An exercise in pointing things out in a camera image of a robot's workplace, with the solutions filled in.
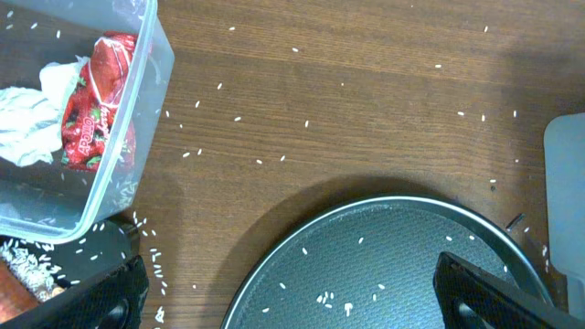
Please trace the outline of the red snack wrapper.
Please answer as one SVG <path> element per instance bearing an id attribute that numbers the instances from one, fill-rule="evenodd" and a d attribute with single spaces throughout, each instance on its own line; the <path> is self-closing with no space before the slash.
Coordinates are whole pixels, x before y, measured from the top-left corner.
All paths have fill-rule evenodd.
<path id="1" fill-rule="evenodd" d="M 94 44 L 69 96 L 61 124 L 68 169 L 95 172 L 112 137 L 138 36 L 107 31 Z"/>

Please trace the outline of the rice and nut leftovers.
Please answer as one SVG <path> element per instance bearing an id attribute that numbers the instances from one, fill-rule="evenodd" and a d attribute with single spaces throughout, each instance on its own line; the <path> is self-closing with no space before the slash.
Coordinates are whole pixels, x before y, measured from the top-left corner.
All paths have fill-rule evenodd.
<path id="1" fill-rule="evenodd" d="M 52 264 L 46 255 L 36 256 L 28 248 L 20 247 L 18 240 L 1 243 L 1 261 L 39 302 L 46 302 L 66 291 L 58 284 L 61 267 Z"/>

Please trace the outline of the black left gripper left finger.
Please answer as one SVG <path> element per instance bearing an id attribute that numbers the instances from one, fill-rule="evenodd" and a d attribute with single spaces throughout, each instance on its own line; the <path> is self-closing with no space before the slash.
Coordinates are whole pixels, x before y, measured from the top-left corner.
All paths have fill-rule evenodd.
<path id="1" fill-rule="evenodd" d="M 137 329 L 149 291 L 144 261 L 125 260 L 1 324 L 9 328 Z"/>

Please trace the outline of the white tissue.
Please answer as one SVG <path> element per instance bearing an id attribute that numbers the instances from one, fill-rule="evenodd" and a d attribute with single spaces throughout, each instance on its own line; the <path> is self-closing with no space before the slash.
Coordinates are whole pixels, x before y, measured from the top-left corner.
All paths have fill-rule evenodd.
<path id="1" fill-rule="evenodd" d="M 39 72 L 40 88 L 1 90 L 1 158 L 18 167 L 51 164 L 62 148 L 61 124 L 81 69 L 90 59 L 50 62 Z"/>

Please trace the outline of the orange carrot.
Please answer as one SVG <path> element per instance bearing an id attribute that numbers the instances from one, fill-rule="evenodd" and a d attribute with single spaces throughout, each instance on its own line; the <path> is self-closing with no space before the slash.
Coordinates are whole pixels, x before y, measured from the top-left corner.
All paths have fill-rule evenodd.
<path id="1" fill-rule="evenodd" d="M 39 306 L 38 299 L 24 287 L 3 261 L 0 282 L 2 324 Z"/>

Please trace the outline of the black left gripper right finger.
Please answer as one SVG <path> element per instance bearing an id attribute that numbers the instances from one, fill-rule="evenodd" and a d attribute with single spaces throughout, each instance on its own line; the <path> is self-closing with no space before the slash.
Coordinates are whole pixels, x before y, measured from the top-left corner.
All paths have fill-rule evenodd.
<path id="1" fill-rule="evenodd" d="M 450 252 L 439 255 L 433 288 L 447 328 L 579 329 L 584 322 Z"/>

